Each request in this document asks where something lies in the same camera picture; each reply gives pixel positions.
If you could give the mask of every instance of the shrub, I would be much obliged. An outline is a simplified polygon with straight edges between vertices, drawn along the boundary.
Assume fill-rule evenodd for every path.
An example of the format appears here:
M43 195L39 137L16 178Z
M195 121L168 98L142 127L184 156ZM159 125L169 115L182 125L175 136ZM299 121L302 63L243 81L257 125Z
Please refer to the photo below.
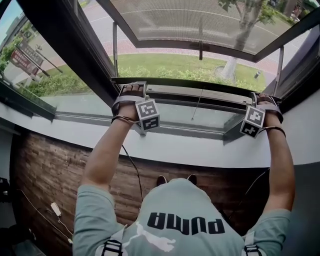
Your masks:
M138 66L136 71L133 72L130 68L118 68L121 77L156 77L156 78L172 78L184 79L193 81L209 82L227 86L235 86L245 88L253 91L262 91L264 88L257 87L248 83L246 80L237 80L233 83L231 80L224 80L220 77L214 76L211 70L197 69L197 70L171 70L163 66L159 67L155 73L143 67ZM44 77L41 82L32 82L27 90L32 92L38 97L43 96L56 96L65 94L78 94L78 93L92 93L91 89L76 75L76 74L57 74L50 77Z
M282 14L281 12L279 12L277 10L275 11L275 15L280 20L282 20L283 22L289 24L290 26L293 26L294 24L296 24L296 22L292 18L285 16L284 14Z
M34 102L35 104L43 107L46 110L55 111L55 108L51 106L50 104L46 103L42 99L40 99L37 95L29 91L28 89L24 88L23 86L20 86L18 89L16 89L21 95L25 96L30 101Z
M91 92L78 76L67 74L44 77L39 83L31 83L27 89L38 97Z

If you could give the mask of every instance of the buckle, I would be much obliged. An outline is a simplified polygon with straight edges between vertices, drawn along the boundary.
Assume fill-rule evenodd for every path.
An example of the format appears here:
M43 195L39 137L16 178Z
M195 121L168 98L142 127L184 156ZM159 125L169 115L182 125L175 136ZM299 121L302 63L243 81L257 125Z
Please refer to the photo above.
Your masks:
M103 256L105 255L105 251L118 253L119 256L122 256L122 243L117 240L108 240L104 244L102 251Z
M246 252L246 255L250 253L258 253L259 256L262 256L261 252L259 251L259 247L255 244L244 246L244 251Z

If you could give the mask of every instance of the wooden wall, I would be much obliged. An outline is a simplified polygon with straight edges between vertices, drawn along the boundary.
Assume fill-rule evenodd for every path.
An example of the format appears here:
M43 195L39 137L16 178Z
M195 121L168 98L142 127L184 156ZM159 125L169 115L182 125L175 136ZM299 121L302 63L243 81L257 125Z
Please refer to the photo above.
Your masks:
M12 187L23 190L33 205L68 237L71 235L58 223L50 204L57 203L62 212L61 221L72 232L77 188L90 152L91 149L31 132L15 135L13 139L10 166ZM170 180L196 174L198 187L227 216L244 198L251 183L264 171L199 167L138 158L133 160L139 170L143 196L155 186L159 175ZM268 186L268 174L265 174L233 215L231 225L239 234L244 235L261 215L269 193ZM118 221L123 224L134 222L141 205L141 194L137 172L127 157L121 156L119 159L110 192L115 199ZM14 193L13 200L17 222L32 229L37 246L47 256L72 254L67 239L35 211L20 191Z

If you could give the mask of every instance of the sky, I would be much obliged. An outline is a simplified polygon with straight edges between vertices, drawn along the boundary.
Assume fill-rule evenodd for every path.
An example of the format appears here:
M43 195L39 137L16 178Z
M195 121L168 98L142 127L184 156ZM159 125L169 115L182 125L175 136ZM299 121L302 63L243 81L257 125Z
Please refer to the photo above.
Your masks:
M6 8L3 16L0 19L0 43L5 39L6 32L14 19L22 13L22 9L16 0L12 0Z

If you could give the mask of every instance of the puma logo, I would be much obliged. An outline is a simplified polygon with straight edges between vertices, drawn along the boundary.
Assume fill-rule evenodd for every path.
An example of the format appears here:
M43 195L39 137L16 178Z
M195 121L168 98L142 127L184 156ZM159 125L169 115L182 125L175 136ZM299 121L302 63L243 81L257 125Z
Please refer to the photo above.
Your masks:
M139 224L139 221L137 221L135 224L137 226L136 235L130 237L128 242L122 244L123 256L128 256L128 253L125 248L130 244L131 240L140 236L144 236L150 244L158 247L160 250L166 253L170 252L174 248L172 244L176 242L175 239L170 240L166 237L158 237L154 234L151 234L148 231L144 230L144 227L141 224Z

